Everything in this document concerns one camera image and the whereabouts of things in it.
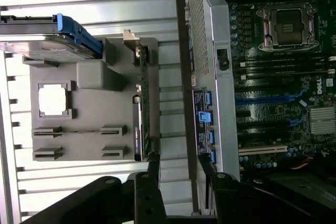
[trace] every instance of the vent grille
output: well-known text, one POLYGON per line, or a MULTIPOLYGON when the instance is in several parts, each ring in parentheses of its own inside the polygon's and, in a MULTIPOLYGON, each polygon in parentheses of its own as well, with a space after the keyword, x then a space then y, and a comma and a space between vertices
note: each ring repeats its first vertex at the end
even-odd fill
POLYGON ((310 130, 313 135, 331 134, 336 132, 335 107, 310 109, 310 130))
POLYGON ((205 38, 203 0, 190 0, 193 51, 196 77, 209 73, 205 38))

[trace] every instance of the blue latch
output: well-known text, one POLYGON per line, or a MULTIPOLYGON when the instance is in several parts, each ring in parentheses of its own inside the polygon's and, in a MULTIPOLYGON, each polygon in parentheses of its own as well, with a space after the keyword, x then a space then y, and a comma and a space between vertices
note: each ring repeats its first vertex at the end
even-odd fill
POLYGON ((199 111, 198 118, 200 122, 211 123, 211 114, 210 112, 199 111))
POLYGON ((205 102, 206 104, 208 104, 209 106, 212 105, 212 94, 211 91, 208 91, 205 95, 205 102))
POLYGON ((215 152, 215 150, 211 150, 210 156, 211 156, 211 162, 213 164, 216 164, 216 152, 215 152))
POLYGON ((211 144, 215 144, 214 131, 209 131, 209 141, 211 144))
POLYGON ((64 35, 73 36, 73 40, 78 45, 83 45, 98 55, 103 54, 103 44, 101 41, 89 34, 84 27, 68 16, 57 14, 57 29, 64 35))

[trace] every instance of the dell logo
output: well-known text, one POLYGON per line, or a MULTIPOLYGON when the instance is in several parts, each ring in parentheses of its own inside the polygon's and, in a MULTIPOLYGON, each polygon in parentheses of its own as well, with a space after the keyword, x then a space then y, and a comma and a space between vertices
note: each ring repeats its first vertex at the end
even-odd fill
POLYGON ((322 79, 317 79, 317 94, 322 94, 322 79))

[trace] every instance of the motherboard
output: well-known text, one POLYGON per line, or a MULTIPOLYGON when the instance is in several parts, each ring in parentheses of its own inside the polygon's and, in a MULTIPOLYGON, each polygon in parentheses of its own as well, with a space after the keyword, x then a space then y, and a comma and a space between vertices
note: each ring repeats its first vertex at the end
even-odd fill
POLYGON ((336 0, 228 2, 240 169, 335 153, 336 0))

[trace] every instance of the circuit board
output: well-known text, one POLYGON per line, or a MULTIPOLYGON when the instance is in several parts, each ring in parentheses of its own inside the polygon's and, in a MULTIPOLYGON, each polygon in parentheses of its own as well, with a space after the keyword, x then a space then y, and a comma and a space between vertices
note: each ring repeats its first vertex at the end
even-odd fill
POLYGON ((229 10, 241 168, 335 152, 336 0, 229 10))

